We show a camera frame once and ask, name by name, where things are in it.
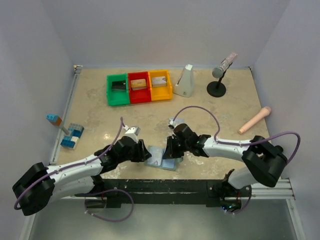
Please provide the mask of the white credit card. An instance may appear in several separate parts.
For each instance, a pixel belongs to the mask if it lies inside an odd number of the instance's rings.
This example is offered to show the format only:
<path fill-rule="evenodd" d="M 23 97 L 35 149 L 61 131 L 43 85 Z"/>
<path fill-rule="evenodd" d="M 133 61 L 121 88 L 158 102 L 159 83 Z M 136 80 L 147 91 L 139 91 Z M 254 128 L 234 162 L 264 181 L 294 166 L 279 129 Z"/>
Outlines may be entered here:
<path fill-rule="evenodd" d="M 177 125 L 180 125 L 185 122 L 183 118 L 178 118 L 178 117 L 176 118 L 170 117 L 169 120 L 174 120 L 175 122 L 177 122 Z"/>
<path fill-rule="evenodd" d="M 160 167 L 162 165 L 164 149 L 162 147 L 150 146 L 148 151 L 152 154 L 152 157 L 148 159 L 147 163 L 154 167 Z"/>

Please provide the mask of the tan card in bin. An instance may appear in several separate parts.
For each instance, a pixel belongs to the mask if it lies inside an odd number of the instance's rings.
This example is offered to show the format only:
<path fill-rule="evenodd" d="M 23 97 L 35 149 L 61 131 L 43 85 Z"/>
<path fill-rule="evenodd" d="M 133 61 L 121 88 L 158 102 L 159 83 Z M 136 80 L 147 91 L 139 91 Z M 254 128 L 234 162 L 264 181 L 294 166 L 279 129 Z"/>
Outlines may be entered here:
<path fill-rule="evenodd" d="M 147 83 L 145 78 L 131 80 L 130 84 L 131 84 L 131 89 L 133 91 L 143 90 L 147 88 Z"/>

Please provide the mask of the silver card in bin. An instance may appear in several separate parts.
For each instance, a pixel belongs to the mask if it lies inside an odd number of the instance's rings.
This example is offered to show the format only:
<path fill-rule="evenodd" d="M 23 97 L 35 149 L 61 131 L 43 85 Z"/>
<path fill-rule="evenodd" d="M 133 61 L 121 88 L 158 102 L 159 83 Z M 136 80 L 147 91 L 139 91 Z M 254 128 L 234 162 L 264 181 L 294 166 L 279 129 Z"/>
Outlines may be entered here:
<path fill-rule="evenodd" d="M 167 86 L 167 78 L 165 76 L 152 77 L 151 84 L 152 84 L 153 88 L 166 87 Z"/>

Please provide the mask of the black microphone stand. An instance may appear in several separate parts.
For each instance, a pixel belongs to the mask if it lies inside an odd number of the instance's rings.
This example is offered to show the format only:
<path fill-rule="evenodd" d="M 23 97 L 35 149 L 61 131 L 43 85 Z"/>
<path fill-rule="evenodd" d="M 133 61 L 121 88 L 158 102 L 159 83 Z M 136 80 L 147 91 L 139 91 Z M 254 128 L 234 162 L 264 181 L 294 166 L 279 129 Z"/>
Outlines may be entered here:
<path fill-rule="evenodd" d="M 208 94 L 211 95 L 212 97 L 215 97 L 215 98 L 220 98 L 220 97 L 224 96 L 226 93 L 226 87 L 222 83 L 222 80 L 225 76 L 225 71 L 221 67 L 221 65 L 222 65 L 222 63 L 218 67 L 215 67 L 212 70 L 212 76 L 215 79 L 218 79 L 218 81 L 212 81 L 206 87 Z"/>

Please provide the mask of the green card holder wallet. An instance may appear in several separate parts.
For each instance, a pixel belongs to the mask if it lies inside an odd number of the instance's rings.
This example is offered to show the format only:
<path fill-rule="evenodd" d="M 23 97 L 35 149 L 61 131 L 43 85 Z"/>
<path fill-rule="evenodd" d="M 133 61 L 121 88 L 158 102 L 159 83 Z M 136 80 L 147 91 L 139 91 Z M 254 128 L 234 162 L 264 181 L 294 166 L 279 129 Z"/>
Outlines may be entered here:
<path fill-rule="evenodd" d="M 183 161 L 183 157 L 164 159 L 165 149 L 162 147 L 148 146 L 147 150 L 151 154 L 151 157 L 144 162 L 147 167 L 175 171 L 178 164 Z"/>

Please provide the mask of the blue orange brick hammer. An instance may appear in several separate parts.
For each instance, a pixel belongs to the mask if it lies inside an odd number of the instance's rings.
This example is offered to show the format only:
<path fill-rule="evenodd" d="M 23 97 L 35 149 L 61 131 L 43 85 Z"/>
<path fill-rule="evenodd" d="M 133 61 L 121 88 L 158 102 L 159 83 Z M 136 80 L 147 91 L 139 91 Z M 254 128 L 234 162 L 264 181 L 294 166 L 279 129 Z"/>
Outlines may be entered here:
<path fill-rule="evenodd" d="M 64 133 L 65 136 L 69 136 L 70 135 L 70 131 L 65 128 L 64 126 L 64 122 L 63 120 L 55 114 L 48 114 L 46 116 L 46 119 L 55 127 L 58 127 L 60 130 L 62 130 L 62 132 Z"/>

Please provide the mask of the grey glitter microphone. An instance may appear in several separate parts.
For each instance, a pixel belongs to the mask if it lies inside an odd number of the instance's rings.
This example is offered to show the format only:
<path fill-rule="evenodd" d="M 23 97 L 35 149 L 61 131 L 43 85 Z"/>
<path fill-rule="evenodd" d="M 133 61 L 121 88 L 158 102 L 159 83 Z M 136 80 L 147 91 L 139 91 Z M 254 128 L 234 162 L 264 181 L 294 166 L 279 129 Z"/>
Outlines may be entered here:
<path fill-rule="evenodd" d="M 238 54 L 235 52 L 232 52 L 220 63 L 219 66 L 213 68 L 212 76 L 216 79 L 221 78 L 225 73 L 225 71 L 229 68 L 229 66 L 235 61 L 237 57 L 238 57 Z"/>

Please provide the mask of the green plastic bin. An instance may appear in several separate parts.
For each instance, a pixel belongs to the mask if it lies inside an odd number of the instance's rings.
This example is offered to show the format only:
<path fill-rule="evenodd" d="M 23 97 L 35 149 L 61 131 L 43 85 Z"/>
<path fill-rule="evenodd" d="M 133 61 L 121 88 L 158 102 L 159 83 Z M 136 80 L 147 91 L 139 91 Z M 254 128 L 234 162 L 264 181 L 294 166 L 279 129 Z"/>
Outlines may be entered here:
<path fill-rule="evenodd" d="M 130 104 L 127 73 L 106 76 L 106 98 L 112 107 Z"/>

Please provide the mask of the white metronome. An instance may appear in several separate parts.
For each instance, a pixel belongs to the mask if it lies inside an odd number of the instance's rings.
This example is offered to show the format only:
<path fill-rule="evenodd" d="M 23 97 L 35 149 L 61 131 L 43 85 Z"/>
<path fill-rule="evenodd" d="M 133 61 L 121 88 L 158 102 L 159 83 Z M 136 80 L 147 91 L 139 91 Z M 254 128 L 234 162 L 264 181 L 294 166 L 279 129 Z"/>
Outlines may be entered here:
<path fill-rule="evenodd" d="M 173 87 L 173 93 L 181 97 L 190 98 L 194 92 L 194 88 L 193 65 L 187 64 L 182 70 L 177 83 Z"/>

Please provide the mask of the black microphone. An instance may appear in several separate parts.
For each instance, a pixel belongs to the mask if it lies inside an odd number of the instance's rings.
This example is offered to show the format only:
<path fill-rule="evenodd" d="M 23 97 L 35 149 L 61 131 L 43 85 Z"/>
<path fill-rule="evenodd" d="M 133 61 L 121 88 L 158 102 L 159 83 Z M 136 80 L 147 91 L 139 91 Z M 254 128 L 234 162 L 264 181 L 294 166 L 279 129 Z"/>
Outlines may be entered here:
<path fill-rule="evenodd" d="M 275 148 L 281 153 L 284 151 L 284 149 L 280 145 L 276 145 Z"/>

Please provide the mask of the yellow plastic bin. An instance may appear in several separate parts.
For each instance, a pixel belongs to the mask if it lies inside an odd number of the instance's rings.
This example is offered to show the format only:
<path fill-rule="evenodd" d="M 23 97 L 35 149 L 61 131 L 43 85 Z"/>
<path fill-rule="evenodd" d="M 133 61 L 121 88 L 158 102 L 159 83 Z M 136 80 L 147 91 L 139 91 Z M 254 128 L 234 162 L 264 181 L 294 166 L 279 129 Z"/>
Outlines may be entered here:
<path fill-rule="evenodd" d="M 167 101 L 173 98 L 173 87 L 168 69 L 148 71 L 151 100 Z"/>

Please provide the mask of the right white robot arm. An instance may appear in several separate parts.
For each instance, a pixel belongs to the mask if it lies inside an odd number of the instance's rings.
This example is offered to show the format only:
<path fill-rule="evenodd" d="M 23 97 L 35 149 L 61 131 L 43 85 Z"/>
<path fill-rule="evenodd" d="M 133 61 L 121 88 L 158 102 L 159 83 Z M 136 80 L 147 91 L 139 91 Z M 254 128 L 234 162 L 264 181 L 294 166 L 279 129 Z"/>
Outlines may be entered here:
<path fill-rule="evenodd" d="M 255 183 L 275 187 L 288 163 L 283 151 L 281 146 L 274 146 L 259 135 L 249 140 L 227 141 L 208 134 L 197 135 L 182 123 L 167 137 L 163 158 L 178 159 L 189 152 L 197 157 L 242 161 L 245 167 L 229 173 L 222 187 L 226 195 L 234 196 L 241 188 Z"/>

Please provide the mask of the blue toy brick stack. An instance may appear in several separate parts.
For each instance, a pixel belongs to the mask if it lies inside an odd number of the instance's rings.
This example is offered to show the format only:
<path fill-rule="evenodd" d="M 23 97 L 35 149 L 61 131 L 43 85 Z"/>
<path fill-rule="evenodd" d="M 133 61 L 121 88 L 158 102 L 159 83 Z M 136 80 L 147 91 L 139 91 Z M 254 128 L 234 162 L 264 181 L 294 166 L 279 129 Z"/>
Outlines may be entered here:
<path fill-rule="evenodd" d="M 60 143 L 61 147 L 75 150 L 84 132 L 84 127 L 80 124 L 70 123 L 68 126 L 69 135 L 65 135 Z"/>

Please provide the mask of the red plastic bin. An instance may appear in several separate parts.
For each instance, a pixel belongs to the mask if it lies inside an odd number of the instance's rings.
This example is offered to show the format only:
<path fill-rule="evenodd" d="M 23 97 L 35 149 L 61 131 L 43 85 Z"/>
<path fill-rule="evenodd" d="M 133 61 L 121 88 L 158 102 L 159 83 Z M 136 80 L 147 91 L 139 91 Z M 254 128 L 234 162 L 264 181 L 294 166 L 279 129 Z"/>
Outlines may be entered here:
<path fill-rule="evenodd" d="M 128 76 L 128 93 L 131 104 L 148 103 L 152 101 L 149 73 L 130 72 Z"/>

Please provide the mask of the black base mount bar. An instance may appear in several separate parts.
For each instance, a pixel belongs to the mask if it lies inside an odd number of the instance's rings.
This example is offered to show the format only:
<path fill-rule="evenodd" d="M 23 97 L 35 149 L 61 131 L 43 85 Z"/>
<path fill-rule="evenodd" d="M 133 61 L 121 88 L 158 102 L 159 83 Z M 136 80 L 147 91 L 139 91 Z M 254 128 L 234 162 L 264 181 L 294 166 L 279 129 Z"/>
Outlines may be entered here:
<path fill-rule="evenodd" d="M 131 201 L 123 190 L 131 195 L 135 204 L 143 205 L 205 205 L 220 207 L 228 198 L 239 201 L 251 195 L 251 187 L 233 189 L 221 179 L 96 179 L 95 197 L 105 197 L 107 208 L 119 208 Z"/>

